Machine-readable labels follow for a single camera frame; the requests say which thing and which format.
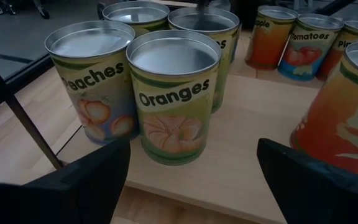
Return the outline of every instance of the floor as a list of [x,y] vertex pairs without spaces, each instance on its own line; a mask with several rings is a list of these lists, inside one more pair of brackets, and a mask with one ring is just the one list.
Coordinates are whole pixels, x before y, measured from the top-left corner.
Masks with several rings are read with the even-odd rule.
[[[102,0],[107,5],[116,1]],[[192,2],[192,0],[174,1]],[[313,9],[323,7],[330,1],[332,0],[314,0]],[[52,31],[68,24],[98,19],[96,13],[98,2],[100,0],[46,0],[44,6],[50,13],[49,20],[42,19],[31,2],[29,7],[17,10],[16,16],[0,15],[1,75],[7,78],[31,60],[46,54],[44,39]],[[358,0],[333,16],[348,15],[358,16]]]

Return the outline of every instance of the wooden board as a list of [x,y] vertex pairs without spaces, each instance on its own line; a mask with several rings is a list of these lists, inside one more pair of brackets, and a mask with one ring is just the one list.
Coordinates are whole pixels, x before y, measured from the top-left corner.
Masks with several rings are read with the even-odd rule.
[[[137,138],[127,185],[258,223],[284,223],[256,158],[259,138],[288,145],[291,131],[316,96],[301,86],[229,75],[222,108],[212,115],[206,149],[183,166],[149,159]],[[73,162],[100,146],[80,129],[59,153]]]

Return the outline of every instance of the tin can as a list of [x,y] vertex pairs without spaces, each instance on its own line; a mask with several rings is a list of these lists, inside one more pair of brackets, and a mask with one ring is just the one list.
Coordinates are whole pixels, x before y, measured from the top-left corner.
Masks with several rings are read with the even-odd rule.
[[204,150],[221,49],[186,30],[145,34],[128,46],[145,152],[167,165],[185,164]]
[[316,77],[322,81],[327,79],[329,73],[338,64],[345,48],[354,42],[358,42],[358,17],[345,18],[343,23],[345,24],[344,28],[339,32],[316,74]]
[[343,25],[329,16],[299,15],[278,71],[294,80],[312,80]]
[[291,145],[358,174],[358,42],[346,48],[292,133]]
[[134,38],[129,25],[91,21],[63,27],[45,39],[85,133],[95,143],[138,135],[125,55]]
[[214,113],[222,106],[224,87],[230,69],[230,61],[240,20],[229,11],[213,7],[206,7],[201,19],[202,21],[195,7],[177,9],[168,15],[171,29],[189,30],[207,35],[221,46],[222,59],[219,65],[212,108],[212,113]]
[[109,21],[128,24],[136,31],[136,37],[156,30],[168,29],[168,6],[151,1],[128,1],[112,4],[103,9],[103,17]]
[[294,10],[260,6],[246,55],[246,64],[259,70],[275,70],[288,35],[298,17]]

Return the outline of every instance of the open can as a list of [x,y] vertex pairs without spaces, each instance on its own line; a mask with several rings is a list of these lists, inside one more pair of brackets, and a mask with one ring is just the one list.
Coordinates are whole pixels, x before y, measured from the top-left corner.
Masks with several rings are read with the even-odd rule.
[[45,39],[85,133],[95,143],[138,135],[125,55],[134,38],[129,25],[91,21],[63,27]]
[[195,160],[208,137],[219,45],[186,30],[145,34],[127,49],[145,152],[180,165]]
[[291,145],[358,174],[358,42],[346,48],[292,133]]
[[229,73],[234,46],[239,37],[239,18],[226,10],[206,7],[202,16],[195,7],[185,7],[171,12],[168,16],[171,29],[181,29],[207,35],[214,39],[222,49],[212,113],[223,102],[224,87]]
[[168,28],[168,6],[150,1],[128,1],[112,4],[103,9],[105,20],[128,24],[134,28],[136,37],[148,32]]

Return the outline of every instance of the tomatoes can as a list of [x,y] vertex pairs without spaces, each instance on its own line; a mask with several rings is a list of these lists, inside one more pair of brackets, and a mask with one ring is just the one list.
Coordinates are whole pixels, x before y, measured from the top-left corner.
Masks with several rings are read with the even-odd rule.
[[95,143],[139,134],[125,55],[134,38],[129,25],[91,21],[63,27],[45,39],[85,133]]
[[247,51],[246,64],[259,70],[275,70],[297,17],[298,13],[291,9],[260,6]]
[[358,42],[358,17],[345,18],[343,23],[345,24],[344,28],[338,34],[337,39],[331,46],[316,74],[316,77],[322,81],[327,79],[328,75],[338,64],[345,48],[354,42]]
[[195,7],[184,7],[168,15],[171,29],[181,29],[207,35],[214,39],[222,49],[212,113],[216,112],[223,102],[224,87],[230,69],[236,36],[239,34],[239,18],[226,10],[206,7],[200,17]]
[[299,15],[278,71],[294,80],[312,80],[343,26],[333,17]]
[[208,136],[220,46],[186,30],[145,34],[127,49],[145,152],[167,165],[203,152]]
[[291,145],[358,174],[358,42],[346,48],[292,133]]
[[103,9],[105,20],[128,24],[136,37],[168,28],[168,6],[151,1],[127,1],[112,4]]

